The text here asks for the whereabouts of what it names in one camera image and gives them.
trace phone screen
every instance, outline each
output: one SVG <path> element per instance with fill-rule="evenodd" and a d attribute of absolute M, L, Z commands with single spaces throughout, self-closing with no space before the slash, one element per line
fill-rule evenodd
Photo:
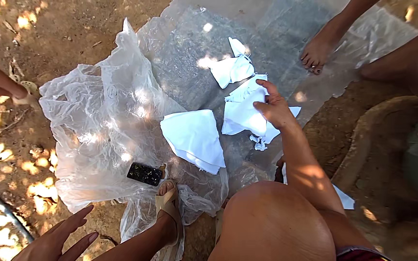
<path fill-rule="evenodd" d="M 139 163 L 133 163 L 128 170 L 127 178 L 140 181 L 156 187 L 162 176 L 160 169 L 153 169 Z"/>

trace red shorts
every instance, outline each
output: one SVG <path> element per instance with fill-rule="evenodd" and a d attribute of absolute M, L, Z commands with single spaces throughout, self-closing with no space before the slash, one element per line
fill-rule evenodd
<path fill-rule="evenodd" d="M 375 249 L 363 246 L 347 246 L 339 249 L 337 261 L 391 261 Z"/>

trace plastic sheet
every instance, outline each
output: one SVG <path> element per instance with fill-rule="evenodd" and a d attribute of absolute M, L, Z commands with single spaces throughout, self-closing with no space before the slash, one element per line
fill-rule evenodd
<path fill-rule="evenodd" d="M 174 0 L 160 17 L 137 33 L 140 48 L 153 66 L 157 82 L 170 98 L 187 110 L 211 109 L 220 130 L 226 89 L 206 67 L 208 60 L 230 55 L 227 37 L 239 39 L 251 52 L 258 73 L 267 73 L 291 106 L 302 107 L 301 125 L 329 98 L 340 96 L 357 80 L 357 68 L 379 58 L 418 34 L 418 30 L 384 9 L 373 7 L 346 33 L 321 75 L 311 75 L 299 56 L 306 43 L 336 15 L 346 1 L 327 0 Z M 276 137 L 267 151 L 254 151 L 250 133 L 221 135 L 229 175 L 229 195 L 261 178 L 273 179 L 273 164 L 281 156 Z M 252 175 L 243 171 L 250 163 Z"/>
<path fill-rule="evenodd" d="M 125 240 L 156 218 L 157 188 L 126 178 L 131 163 L 166 164 L 167 177 L 179 184 L 183 224 L 203 211 L 214 216 L 228 193 L 227 172 L 211 175 L 173 154 L 159 122 L 185 109 L 157 85 L 127 20 L 116 44 L 104 61 L 78 65 L 40 88 L 40 104 L 58 141 L 56 188 L 61 199 L 73 213 L 94 201 L 128 202 L 121 223 Z"/>
<path fill-rule="evenodd" d="M 291 106 L 301 106 L 304 125 L 322 104 L 357 79 L 356 68 L 418 34 L 410 25 L 373 7 L 351 27 L 320 76 L 302 68 L 305 44 L 346 4 L 345 0 L 174 0 L 160 17 L 135 35 L 127 21 L 118 47 L 96 65 L 79 65 L 40 88 L 51 121 L 59 164 L 59 195 L 72 212 L 93 201 L 119 198 L 128 206 L 121 221 L 122 241 L 154 223 L 157 189 L 125 177 L 132 162 L 166 164 L 177 179 L 185 225 L 202 212 L 214 216 L 225 197 L 260 180 L 274 178 L 280 138 L 267 151 L 255 151 L 250 133 L 220 135 L 226 170 L 199 171 L 176 157 L 160 132 L 164 115 L 211 109 L 217 128 L 224 97 L 240 83 L 221 89 L 207 66 L 231 55 L 227 37 L 252 53 L 258 73 L 268 73 Z M 180 259 L 164 249 L 156 258 Z"/>

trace wrist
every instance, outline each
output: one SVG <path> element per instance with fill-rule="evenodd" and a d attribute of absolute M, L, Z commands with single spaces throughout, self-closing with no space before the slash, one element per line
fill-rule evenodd
<path fill-rule="evenodd" d="M 285 121 L 281 126 L 279 126 L 278 130 L 280 133 L 291 134 L 294 132 L 302 132 L 301 126 L 299 126 L 296 119 Z"/>

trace white cloth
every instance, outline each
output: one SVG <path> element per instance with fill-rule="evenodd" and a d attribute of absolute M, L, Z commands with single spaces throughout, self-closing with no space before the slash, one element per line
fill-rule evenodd
<path fill-rule="evenodd" d="M 287 165 L 285 163 L 283 163 L 282 174 L 283 174 L 283 183 L 288 185 Z M 336 193 L 338 194 L 338 197 L 341 200 L 341 204 L 343 205 L 343 208 L 346 209 L 346 210 L 353 210 L 354 209 L 354 199 L 352 199 L 350 196 L 346 195 L 344 192 L 340 191 L 340 189 L 337 186 L 333 185 L 333 187 L 334 187 Z"/>
<path fill-rule="evenodd" d="M 222 89 L 229 83 L 239 82 L 254 74 L 251 60 L 244 53 L 246 47 L 238 39 L 229 37 L 234 58 L 226 58 L 210 65 L 210 71 Z"/>
<path fill-rule="evenodd" d="M 267 149 L 266 144 L 280 134 L 270 122 L 253 106 L 253 102 L 265 102 L 267 90 L 256 83 L 257 79 L 267 80 L 267 74 L 255 74 L 252 78 L 244 82 L 240 87 L 230 92 L 230 96 L 225 97 L 224 124 L 222 134 L 234 135 L 243 130 L 249 130 L 250 140 L 256 142 L 254 148 L 258 151 Z M 293 116 L 296 117 L 301 107 L 289 107 Z"/>
<path fill-rule="evenodd" d="M 173 113 L 161 121 L 164 138 L 172 151 L 213 175 L 225 168 L 224 152 L 212 110 Z"/>

